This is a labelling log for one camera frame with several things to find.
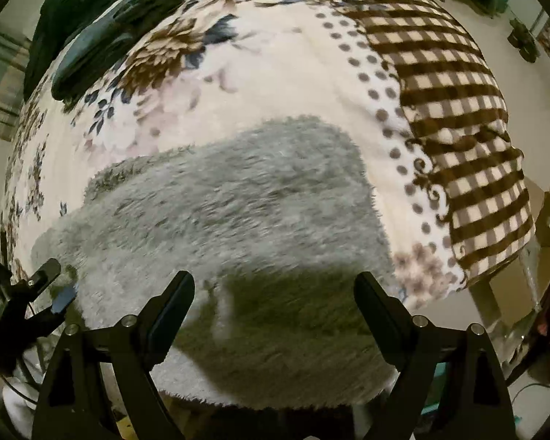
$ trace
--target checkered pattern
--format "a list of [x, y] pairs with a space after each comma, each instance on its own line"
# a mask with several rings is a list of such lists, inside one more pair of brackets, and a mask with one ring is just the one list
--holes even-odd
[[0, 139], [11, 140], [23, 104], [30, 41], [0, 27]]
[[468, 279], [514, 255], [534, 233], [521, 151], [477, 44], [434, 0], [345, 0], [400, 79], [400, 103], [449, 198], [452, 248]]

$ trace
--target silver bolt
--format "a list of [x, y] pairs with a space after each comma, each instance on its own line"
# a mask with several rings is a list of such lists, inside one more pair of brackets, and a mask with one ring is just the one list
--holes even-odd
[[477, 336], [482, 336], [485, 333], [485, 328], [477, 323], [471, 324], [470, 330], [473, 331]]
[[120, 320], [120, 324], [124, 327], [134, 326], [136, 324], [136, 316], [134, 314], [127, 314]]
[[426, 327], [428, 325], [428, 318], [426, 316], [421, 316], [420, 314], [417, 314], [413, 318], [414, 324], [418, 327]]
[[68, 336], [73, 336], [77, 331], [80, 330], [80, 327], [77, 324], [70, 324], [65, 328], [64, 333]]

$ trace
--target curtain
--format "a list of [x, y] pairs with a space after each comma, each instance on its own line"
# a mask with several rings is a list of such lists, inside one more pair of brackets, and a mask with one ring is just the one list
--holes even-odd
[[30, 40], [0, 26], [0, 139], [15, 134], [23, 104], [23, 82]]

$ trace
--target floral blanket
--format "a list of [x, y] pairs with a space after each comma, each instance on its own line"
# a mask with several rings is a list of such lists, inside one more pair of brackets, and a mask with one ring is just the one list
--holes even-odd
[[73, 107], [50, 93], [65, 52], [23, 108], [7, 169], [18, 278], [101, 170], [306, 115], [358, 147], [406, 307], [464, 288], [534, 230], [502, 94], [434, 0], [185, 0]]

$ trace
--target black wire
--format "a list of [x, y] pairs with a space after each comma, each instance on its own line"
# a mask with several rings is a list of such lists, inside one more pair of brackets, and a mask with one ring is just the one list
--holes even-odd
[[23, 399], [25, 399], [27, 402], [30, 402], [31, 404], [35, 404], [36, 406], [39, 404], [36, 400], [33, 400], [31, 399], [30, 397], [27, 397], [25, 394], [23, 394], [22, 392], [18, 391], [17, 389], [15, 389], [13, 387], [13, 385], [8, 381], [6, 380], [6, 378], [0, 373], [0, 378], [4, 381], [4, 383], [10, 388], [10, 390], [12, 390], [15, 394], [18, 394], [19, 397], [22, 397]]
[[515, 395], [515, 397], [513, 398], [513, 400], [511, 401], [511, 404], [513, 405], [513, 403], [516, 401], [516, 398], [518, 395], [520, 395], [520, 392], [523, 391], [524, 389], [527, 389], [528, 387], [531, 387], [533, 385], [539, 385], [540, 387], [546, 387], [546, 389], [550, 389], [550, 385], [546, 385], [546, 384], [541, 384], [540, 382], [534, 382], [532, 384], [528, 384], [528, 385], [525, 385], [523, 386], [521, 389], [519, 389], [517, 391], [517, 394]]

